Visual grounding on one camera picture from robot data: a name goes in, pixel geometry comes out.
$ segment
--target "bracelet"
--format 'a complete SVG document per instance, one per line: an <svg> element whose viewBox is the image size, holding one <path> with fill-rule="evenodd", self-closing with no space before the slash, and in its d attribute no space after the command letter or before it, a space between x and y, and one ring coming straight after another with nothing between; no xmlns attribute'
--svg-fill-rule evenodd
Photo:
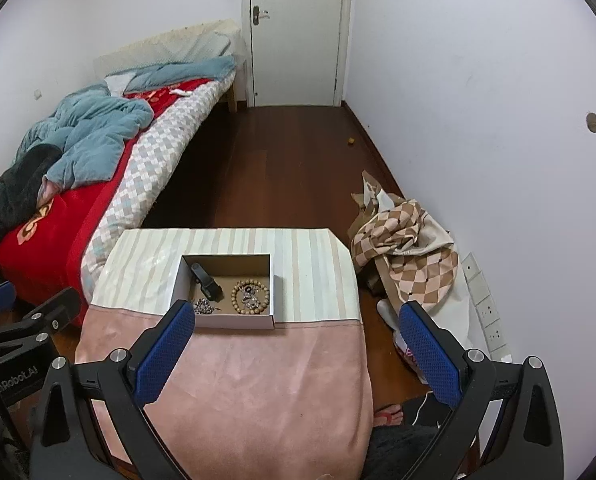
<svg viewBox="0 0 596 480"><path fill-rule="evenodd" d="M193 304L193 312L195 314L213 314L214 310L220 310L217 306L212 306L207 298L200 298L195 300Z"/></svg>
<svg viewBox="0 0 596 480"><path fill-rule="evenodd" d="M260 300L257 293L263 290L265 297ZM242 293L242 303L238 303L238 292ZM238 314L262 314L269 306L269 289L257 280L242 280L236 283L231 292L231 304Z"/></svg>

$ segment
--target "red blanket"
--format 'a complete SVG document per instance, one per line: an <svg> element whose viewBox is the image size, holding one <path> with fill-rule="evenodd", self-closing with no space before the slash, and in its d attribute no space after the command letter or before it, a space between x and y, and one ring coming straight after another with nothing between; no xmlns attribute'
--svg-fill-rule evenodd
<svg viewBox="0 0 596 480"><path fill-rule="evenodd" d="M170 94L169 89L194 90L208 81L196 79L125 97L146 99L157 118L179 97ZM65 191L52 200L50 207L41 208L30 222L15 228L2 240L2 276L15 285L19 298L41 304L72 286L82 300L75 324L82 325L88 307L80 278L82 255L122 181L137 140L138 136L126 142L111 181Z"/></svg>

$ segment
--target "bed leg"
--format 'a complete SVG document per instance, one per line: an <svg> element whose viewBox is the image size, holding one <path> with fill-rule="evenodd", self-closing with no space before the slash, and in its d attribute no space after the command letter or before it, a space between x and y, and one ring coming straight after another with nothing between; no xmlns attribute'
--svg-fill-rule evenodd
<svg viewBox="0 0 596 480"><path fill-rule="evenodd" d="M238 102L236 101L236 89L231 85L227 90L227 103L229 104L229 113L234 114L238 111Z"/></svg>

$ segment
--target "foot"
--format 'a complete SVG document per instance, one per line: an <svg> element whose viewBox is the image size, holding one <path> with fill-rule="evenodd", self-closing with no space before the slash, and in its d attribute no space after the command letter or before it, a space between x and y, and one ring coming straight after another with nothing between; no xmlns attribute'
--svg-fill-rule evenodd
<svg viewBox="0 0 596 480"><path fill-rule="evenodd" d="M404 418L402 406L392 404L373 414L373 426L374 428L376 426L399 426L402 424Z"/></svg>

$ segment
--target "checkered bedsheet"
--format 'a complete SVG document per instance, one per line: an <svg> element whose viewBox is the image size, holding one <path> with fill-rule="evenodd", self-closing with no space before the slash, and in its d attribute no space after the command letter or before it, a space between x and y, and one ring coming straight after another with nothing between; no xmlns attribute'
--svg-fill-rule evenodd
<svg viewBox="0 0 596 480"><path fill-rule="evenodd" d="M140 227L187 144L235 76L232 72L224 80L208 82L195 89L191 96L178 99L133 146L124 177L82 256L82 290L89 303L120 235L126 229Z"/></svg>

